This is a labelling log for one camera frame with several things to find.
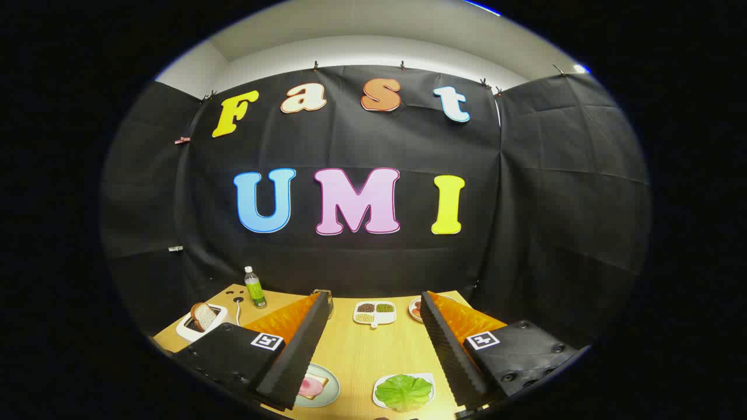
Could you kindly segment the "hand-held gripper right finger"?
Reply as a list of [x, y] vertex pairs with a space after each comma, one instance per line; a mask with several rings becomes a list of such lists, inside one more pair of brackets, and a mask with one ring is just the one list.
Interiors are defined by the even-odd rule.
[[534, 322], [506, 324], [429, 290], [421, 316], [456, 403], [467, 409], [526, 399], [589, 350]]

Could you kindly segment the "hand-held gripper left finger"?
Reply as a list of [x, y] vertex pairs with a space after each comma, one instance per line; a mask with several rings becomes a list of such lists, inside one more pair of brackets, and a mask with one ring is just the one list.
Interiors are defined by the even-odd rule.
[[330, 299], [329, 292], [315, 292], [246, 327], [220, 324], [173, 359], [243, 404], [291, 410], [327, 324]]

